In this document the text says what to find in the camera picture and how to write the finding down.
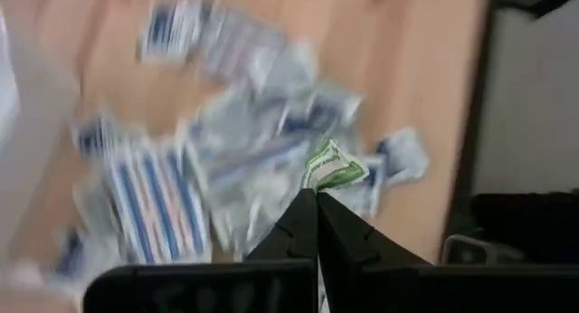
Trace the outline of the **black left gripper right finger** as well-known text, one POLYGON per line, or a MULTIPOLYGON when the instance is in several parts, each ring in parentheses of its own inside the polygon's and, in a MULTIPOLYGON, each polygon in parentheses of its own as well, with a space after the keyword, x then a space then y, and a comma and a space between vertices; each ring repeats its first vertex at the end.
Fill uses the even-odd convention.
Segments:
POLYGON ((333 312, 575 312, 572 266, 433 265, 326 193, 318 254, 333 312))

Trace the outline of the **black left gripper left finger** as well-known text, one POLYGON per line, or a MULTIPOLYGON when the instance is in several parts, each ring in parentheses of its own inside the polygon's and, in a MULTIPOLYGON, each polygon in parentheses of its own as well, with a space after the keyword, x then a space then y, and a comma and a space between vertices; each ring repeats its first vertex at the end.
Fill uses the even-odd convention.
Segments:
POLYGON ((241 262, 128 265, 98 276, 84 313, 318 311, 318 208, 302 189, 241 262))

